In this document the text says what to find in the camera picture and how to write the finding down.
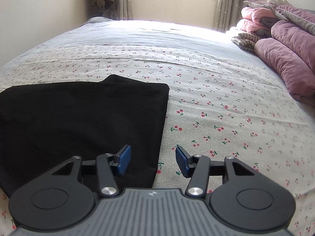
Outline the black pants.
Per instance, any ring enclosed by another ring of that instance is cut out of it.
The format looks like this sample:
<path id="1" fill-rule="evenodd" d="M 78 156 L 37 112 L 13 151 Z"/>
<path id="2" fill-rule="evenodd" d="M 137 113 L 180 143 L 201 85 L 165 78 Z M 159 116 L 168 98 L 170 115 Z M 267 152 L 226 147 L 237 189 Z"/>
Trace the black pants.
<path id="1" fill-rule="evenodd" d="M 110 75 L 101 82 L 14 86 L 1 92 L 1 189 L 18 188 L 71 158 L 93 160 L 131 146 L 117 179 L 151 188 L 168 106 L 169 86 Z"/>

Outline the cherry print bed sheet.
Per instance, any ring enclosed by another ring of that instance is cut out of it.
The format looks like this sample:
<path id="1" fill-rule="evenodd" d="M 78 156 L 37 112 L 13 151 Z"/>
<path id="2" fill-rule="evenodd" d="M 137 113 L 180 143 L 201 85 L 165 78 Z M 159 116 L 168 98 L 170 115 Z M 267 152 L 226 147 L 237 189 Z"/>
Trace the cherry print bed sheet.
<path id="1" fill-rule="evenodd" d="M 225 34 L 96 17 L 2 65 L 1 89 L 111 74 L 170 88 L 156 187 L 186 187 L 177 144 L 212 159 L 236 156 L 294 195 L 292 233 L 314 235 L 314 109 Z"/>

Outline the pink quilt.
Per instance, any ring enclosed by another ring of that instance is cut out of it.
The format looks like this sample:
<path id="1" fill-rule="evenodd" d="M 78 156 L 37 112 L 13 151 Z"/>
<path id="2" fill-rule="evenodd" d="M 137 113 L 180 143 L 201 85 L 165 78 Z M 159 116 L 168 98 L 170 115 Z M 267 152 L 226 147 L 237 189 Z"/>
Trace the pink quilt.
<path id="1" fill-rule="evenodd" d="M 236 27 L 261 39 L 254 52 L 276 71 L 296 99 L 314 98 L 314 35 L 266 8 L 244 7 Z"/>

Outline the striped grey cloth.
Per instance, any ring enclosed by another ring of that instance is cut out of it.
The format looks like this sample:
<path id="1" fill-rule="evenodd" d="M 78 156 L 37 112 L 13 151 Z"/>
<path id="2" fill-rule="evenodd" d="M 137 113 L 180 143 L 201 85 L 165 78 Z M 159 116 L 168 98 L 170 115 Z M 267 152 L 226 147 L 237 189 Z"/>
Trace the striped grey cloth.
<path id="1" fill-rule="evenodd" d="M 237 32 L 231 35 L 231 41 L 240 49 L 248 52 L 254 52 L 255 44 L 260 39 L 259 36 L 247 32 Z"/>

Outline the grey folded blanket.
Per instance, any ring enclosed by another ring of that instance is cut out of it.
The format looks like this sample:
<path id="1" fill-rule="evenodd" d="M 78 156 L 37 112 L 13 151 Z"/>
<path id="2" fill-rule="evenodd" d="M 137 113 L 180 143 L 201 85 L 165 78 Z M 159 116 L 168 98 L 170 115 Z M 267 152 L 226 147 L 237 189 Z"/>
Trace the grey folded blanket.
<path id="1" fill-rule="evenodd" d="M 288 3 L 275 4 L 275 1 L 272 1 L 272 3 L 244 1 L 244 3 L 252 8 L 269 9 L 279 20 L 290 21 L 309 34 L 314 35 L 314 11 L 300 9 Z"/>

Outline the grey patterned curtain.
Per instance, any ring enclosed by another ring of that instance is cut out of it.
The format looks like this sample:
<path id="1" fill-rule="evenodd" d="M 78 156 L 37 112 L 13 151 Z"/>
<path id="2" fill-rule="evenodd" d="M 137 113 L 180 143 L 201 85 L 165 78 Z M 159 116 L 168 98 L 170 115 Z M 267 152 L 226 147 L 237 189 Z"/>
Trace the grey patterned curtain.
<path id="1" fill-rule="evenodd" d="M 215 31 L 226 32 L 241 19 L 241 9 L 248 0 L 217 0 L 214 14 Z"/>

